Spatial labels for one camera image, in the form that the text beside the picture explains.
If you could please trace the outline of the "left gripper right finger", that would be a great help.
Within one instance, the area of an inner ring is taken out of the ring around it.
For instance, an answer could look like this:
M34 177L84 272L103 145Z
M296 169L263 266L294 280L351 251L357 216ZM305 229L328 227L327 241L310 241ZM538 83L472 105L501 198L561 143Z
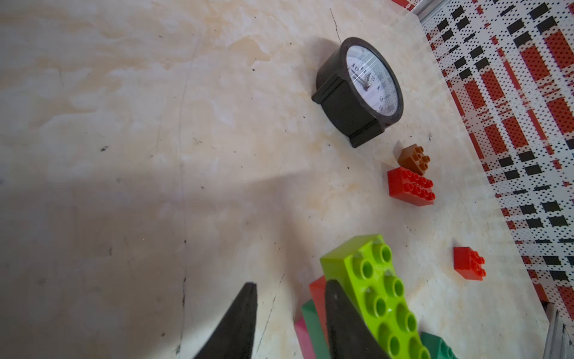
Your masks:
M390 358L336 280L326 283L325 309L332 358Z

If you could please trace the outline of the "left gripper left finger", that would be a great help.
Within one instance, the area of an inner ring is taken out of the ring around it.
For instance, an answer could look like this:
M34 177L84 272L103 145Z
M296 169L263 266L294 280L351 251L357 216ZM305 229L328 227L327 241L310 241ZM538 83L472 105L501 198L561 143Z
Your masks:
M257 308L257 285L246 282L195 358L251 358Z

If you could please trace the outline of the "pink block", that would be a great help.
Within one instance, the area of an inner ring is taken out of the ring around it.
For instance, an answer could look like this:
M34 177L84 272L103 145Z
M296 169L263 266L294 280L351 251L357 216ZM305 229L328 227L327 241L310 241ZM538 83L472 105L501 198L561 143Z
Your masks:
M312 341L309 336L308 329L304 318L301 317L295 324L294 330L300 345L301 353L304 359L316 359L315 352L312 347Z

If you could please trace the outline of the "red long block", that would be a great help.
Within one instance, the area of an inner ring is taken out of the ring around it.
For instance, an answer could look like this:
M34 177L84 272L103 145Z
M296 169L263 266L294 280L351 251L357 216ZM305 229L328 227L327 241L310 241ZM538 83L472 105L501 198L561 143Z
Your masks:
M326 284L327 284L326 278L324 276L321 276L319 279L317 279L316 281L312 282L309 285L309 291L311 293L312 300L318 314L324 339L326 343L329 343L328 330L327 330L327 313L325 307Z

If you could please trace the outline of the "lime long block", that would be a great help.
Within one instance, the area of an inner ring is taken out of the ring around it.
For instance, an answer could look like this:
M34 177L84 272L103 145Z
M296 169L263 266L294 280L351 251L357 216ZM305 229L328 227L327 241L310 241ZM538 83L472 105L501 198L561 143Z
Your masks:
M355 236L320 259L327 280L336 280L391 358L429 358L416 316L396 275L393 252L381 235Z

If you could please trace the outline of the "dark green block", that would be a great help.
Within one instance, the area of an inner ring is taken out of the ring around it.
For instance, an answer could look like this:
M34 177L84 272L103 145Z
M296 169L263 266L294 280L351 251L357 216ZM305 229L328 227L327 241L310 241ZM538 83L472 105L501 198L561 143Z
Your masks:
M330 359L330 350L324 337L324 332L313 300L309 300L305 303L301 310L315 358Z

